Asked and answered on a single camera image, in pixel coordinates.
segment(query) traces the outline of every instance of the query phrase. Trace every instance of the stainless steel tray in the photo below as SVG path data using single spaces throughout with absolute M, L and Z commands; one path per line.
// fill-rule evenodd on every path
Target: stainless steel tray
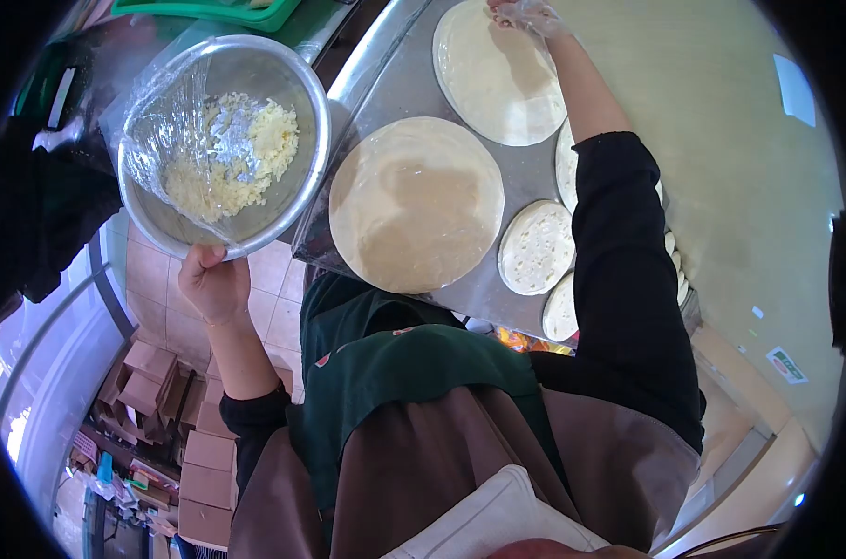
M 327 95 L 334 127 L 329 169 L 317 199 L 297 230 L 293 241 L 296 258 L 355 276 L 333 244 L 328 205 L 336 170 L 363 138 L 388 123 L 411 116 L 436 116 L 469 129 L 444 98 L 432 62 L 433 32 L 441 16 L 458 2 L 392 0 L 345 63 Z M 501 230 L 495 244 L 469 274 L 419 297 L 544 338 L 541 311 L 547 294 L 528 297 L 510 291 L 497 272 L 497 248 L 501 235 L 520 209 L 538 199 L 560 201 L 553 171 L 558 132 L 525 148 L 496 144 L 471 132 L 501 168 L 505 188 Z

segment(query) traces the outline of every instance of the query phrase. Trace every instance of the raw pizza base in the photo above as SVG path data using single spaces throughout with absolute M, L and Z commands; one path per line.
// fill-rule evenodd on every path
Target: raw pizza base
M 668 253 L 668 256 L 675 253 L 675 234 L 671 231 L 665 234 L 665 252 Z
M 462 126 L 429 116 L 388 124 L 342 162 L 330 191 L 339 254 L 371 285 L 426 293 L 482 261 L 504 215 L 501 171 Z
M 684 300 L 687 298 L 687 290 L 690 288 L 690 280 L 684 278 L 683 283 L 680 287 L 678 287 L 678 306 L 684 304 Z
M 573 150 L 575 139 L 573 129 L 567 120 L 560 128 L 560 134 L 556 139 L 556 153 L 553 162 L 556 173 L 556 187 L 560 191 L 560 199 L 570 212 L 575 213 L 575 207 L 579 204 L 578 192 L 575 190 L 575 173 L 579 168 L 579 154 Z M 655 193 L 659 196 L 659 205 L 662 205 L 662 180 L 655 184 Z
M 453 6 L 433 34 L 436 79 L 470 128 L 507 146 L 550 138 L 566 117 L 560 83 L 534 41 L 499 28 L 482 0 Z
M 579 329 L 579 319 L 575 314 L 573 276 L 574 273 L 566 275 L 547 298 L 547 305 L 541 314 L 541 328 L 548 340 L 566 341 Z
M 520 295 L 547 293 L 573 263 L 573 215 L 563 204 L 538 200 L 507 226 L 497 252 L 497 271 Z

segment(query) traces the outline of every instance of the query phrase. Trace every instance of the green container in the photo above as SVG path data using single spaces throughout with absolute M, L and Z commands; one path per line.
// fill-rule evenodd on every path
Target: green container
M 182 15 L 203 20 L 226 21 L 274 32 L 290 17 L 301 0 L 273 0 L 271 6 L 250 9 L 250 0 L 229 6 L 222 0 L 116 0 L 110 14 Z

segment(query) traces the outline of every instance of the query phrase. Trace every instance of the plastic glove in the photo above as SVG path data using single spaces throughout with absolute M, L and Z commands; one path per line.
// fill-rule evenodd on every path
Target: plastic glove
M 502 27 L 523 30 L 537 39 L 554 39 L 570 35 L 563 19 L 546 0 L 487 0 Z

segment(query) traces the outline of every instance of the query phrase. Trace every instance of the hand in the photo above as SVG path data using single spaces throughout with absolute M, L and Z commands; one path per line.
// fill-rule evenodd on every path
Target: hand
M 224 245 L 195 244 L 178 274 L 181 292 L 212 326 L 227 324 L 249 309 L 249 261 L 222 262 L 225 254 Z
M 487 0 L 501 27 L 523 30 L 540 39 L 556 39 L 572 32 L 546 0 Z

